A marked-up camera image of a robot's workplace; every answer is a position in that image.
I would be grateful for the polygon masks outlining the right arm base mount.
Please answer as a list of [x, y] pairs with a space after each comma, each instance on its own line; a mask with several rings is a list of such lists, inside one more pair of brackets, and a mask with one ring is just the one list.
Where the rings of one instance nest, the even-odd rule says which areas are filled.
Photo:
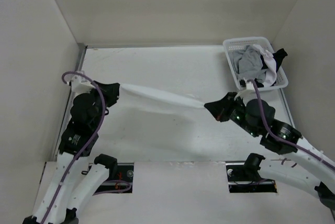
[[245, 161], [226, 163], [228, 190], [230, 193], [277, 193], [274, 180], [259, 175], [260, 164], [265, 157], [251, 153]]

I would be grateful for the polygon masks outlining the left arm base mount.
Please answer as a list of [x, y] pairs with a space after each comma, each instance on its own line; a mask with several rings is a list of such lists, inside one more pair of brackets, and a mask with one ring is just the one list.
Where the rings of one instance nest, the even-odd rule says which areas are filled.
[[107, 166], [103, 164], [90, 163], [88, 168], [81, 171], [81, 174], [86, 176], [90, 171], [105, 172], [108, 178], [102, 182], [97, 188], [95, 195], [103, 193], [132, 193], [134, 164], [120, 163], [114, 167], [114, 171], [110, 172]]

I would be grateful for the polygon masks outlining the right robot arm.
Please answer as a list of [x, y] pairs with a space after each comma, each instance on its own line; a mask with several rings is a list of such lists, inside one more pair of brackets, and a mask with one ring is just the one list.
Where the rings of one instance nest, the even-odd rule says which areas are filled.
[[236, 92], [229, 92], [221, 100], [206, 103], [204, 107], [217, 121], [231, 120], [252, 137], [259, 137], [261, 146], [301, 168], [296, 170], [250, 153], [242, 168], [247, 179], [256, 183], [262, 179], [285, 183], [334, 209], [334, 162], [323, 156], [294, 127], [275, 119], [275, 108], [260, 98], [244, 103]]

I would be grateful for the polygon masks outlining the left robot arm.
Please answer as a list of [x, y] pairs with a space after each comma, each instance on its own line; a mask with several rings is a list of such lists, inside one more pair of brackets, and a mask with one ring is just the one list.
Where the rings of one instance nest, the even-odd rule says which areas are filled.
[[61, 136], [56, 170], [41, 204], [24, 223], [78, 223], [80, 210], [102, 182], [117, 177], [117, 159], [100, 154], [76, 186], [108, 109], [119, 99], [120, 84], [84, 82], [71, 89], [77, 96]]

